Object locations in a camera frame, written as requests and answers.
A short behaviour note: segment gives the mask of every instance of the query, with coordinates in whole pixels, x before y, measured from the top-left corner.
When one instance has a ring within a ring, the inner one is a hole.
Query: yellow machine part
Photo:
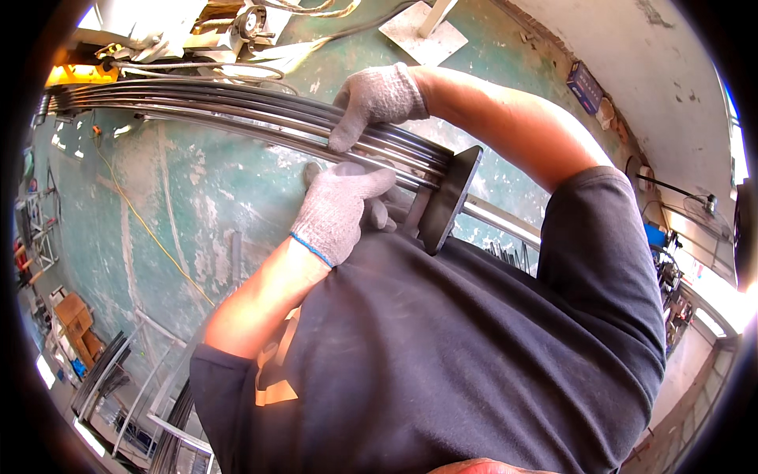
[[[118,69],[115,67],[105,71],[99,64],[64,64],[52,68],[45,87],[58,84],[106,84],[116,82],[117,78]]]

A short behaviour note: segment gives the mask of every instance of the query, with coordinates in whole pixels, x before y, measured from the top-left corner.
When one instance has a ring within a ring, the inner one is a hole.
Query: worn painted floor
[[[344,19],[293,17],[279,44],[315,39],[386,11],[384,2],[363,2]],[[520,26],[490,0],[461,0],[448,20],[468,44],[442,66],[561,105],[623,168],[632,153],[630,146],[622,145],[616,133],[603,132],[584,112],[565,85],[570,64],[554,45],[544,40],[522,43]],[[414,64],[384,35],[370,30],[328,43],[287,80],[303,95],[330,102],[348,74],[397,61]],[[243,233],[243,276],[250,275],[287,235],[303,198],[300,172],[310,158],[218,130],[170,121],[142,123],[119,111],[99,111],[95,117],[84,114],[60,129],[50,117],[38,129],[37,173],[44,177],[49,160],[63,204],[55,238],[61,256],[58,272],[95,309],[97,334],[107,342],[121,329],[133,330],[139,308],[188,341],[212,307],[117,194],[89,138],[92,123],[103,129],[102,155],[113,164],[116,180],[136,210],[214,303],[230,286],[231,233]],[[127,124],[132,130],[114,138],[114,132]],[[434,118],[404,127],[456,152],[478,143]],[[537,226],[549,199],[489,149],[471,191]],[[503,246],[515,243],[467,216],[456,219],[455,235],[477,245],[491,240]],[[536,265],[536,261],[532,254],[531,262]],[[154,331],[144,332],[127,362],[137,381],[144,380],[167,344]]]

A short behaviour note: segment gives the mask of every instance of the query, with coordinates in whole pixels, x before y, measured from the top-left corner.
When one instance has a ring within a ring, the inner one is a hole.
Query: black t-shirt
[[[537,278],[454,238],[432,257],[366,233],[275,339],[283,351],[271,346],[259,375],[255,361],[194,353],[196,410],[224,474],[427,472],[476,457],[608,472],[647,426],[665,365],[634,193],[609,167],[550,198]]]

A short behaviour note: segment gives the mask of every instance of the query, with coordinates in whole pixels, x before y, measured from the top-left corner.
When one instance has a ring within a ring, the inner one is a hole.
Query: yellow cable
[[[113,172],[113,168],[111,167],[111,164],[108,163],[108,160],[105,159],[105,157],[102,155],[102,153],[100,153],[100,148],[96,146],[95,147],[95,151],[97,151],[97,154],[100,155],[100,158],[102,159],[102,161],[108,166],[108,170],[111,171],[111,178],[113,179],[113,184],[116,185],[116,189],[118,190],[118,193],[127,202],[127,204],[129,205],[129,209],[131,209],[132,212],[134,212],[134,215],[139,219],[139,221],[142,222],[143,227],[145,228],[145,230],[147,231],[147,233],[150,234],[150,237],[152,237],[152,239],[155,241],[155,243],[157,243],[158,246],[161,247],[161,250],[163,250],[163,253],[165,253],[166,256],[169,259],[171,259],[171,261],[174,263],[174,265],[177,266],[177,269],[182,273],[182,275],[184,275],[184,277],[187,280],[189,280],[189,282],[191,284],[195,285],[195,288],[197,288],[197,291],[199,291],[200,294],[203,295],[203,297],[208,300],[208,302],[211,304],[211,306],[213,306],[215,308],[216,305],[213,304],[213,302],[211,301],[210,298],[208,298],[208,295],[205,294],[205,291],[203,291],[202,288],[200,286],[198,286],[198,284],[195,283],[195,281],[187,273],[184,272],[184,270],[182,270],[182,268],[179,266],[179,264],[177,263],[177,261],[174,260],[174,257],[172,257],[171,254],[168,253],[168,251],[166,251],[166,249],[161,245],[160,242],[158,242],[158,238],[150,231],[150,228],[147,226],[147,224],[145,224],[145,221],[143,221],[142,217],[140,217],[140,215],[137,212],[137,210],[134,209],[134,206],[132,206],[132,202],[129,201],[129,198],[127,197],[127,195],[124,194],[123,190],[121,190],[121,186],[118,185],[118,181],[116,181],[116,175]]]

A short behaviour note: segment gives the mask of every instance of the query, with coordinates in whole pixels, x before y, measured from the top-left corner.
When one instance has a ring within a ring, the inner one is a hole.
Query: glove
[[[306,180],[312,171],[306,169]],[[364,200],[386,193],[394,184],[394,171],[381,169],[366,174],[361,165],[351,162],[318,173],[312,178],[290,235],[330,267],[339,265],[361,238]]]
[[[334,97],[334,104],[345,109],[329,135],[329,148],[338,153],[355,145],[368,124],[429,118],[424,98],[402,62],[351,74]]]
[[[306,191],[319,173],[321,173],[321,167],[318,163],[309,162],[305,165],[302,178]],[[362,228],[392,233],[397,230],[398,224],[404,223],[408,218],[411,204],[413,204],[412,196],[401,191],[398,186],[392,186],[381,196],[365,200],[360,225]]]

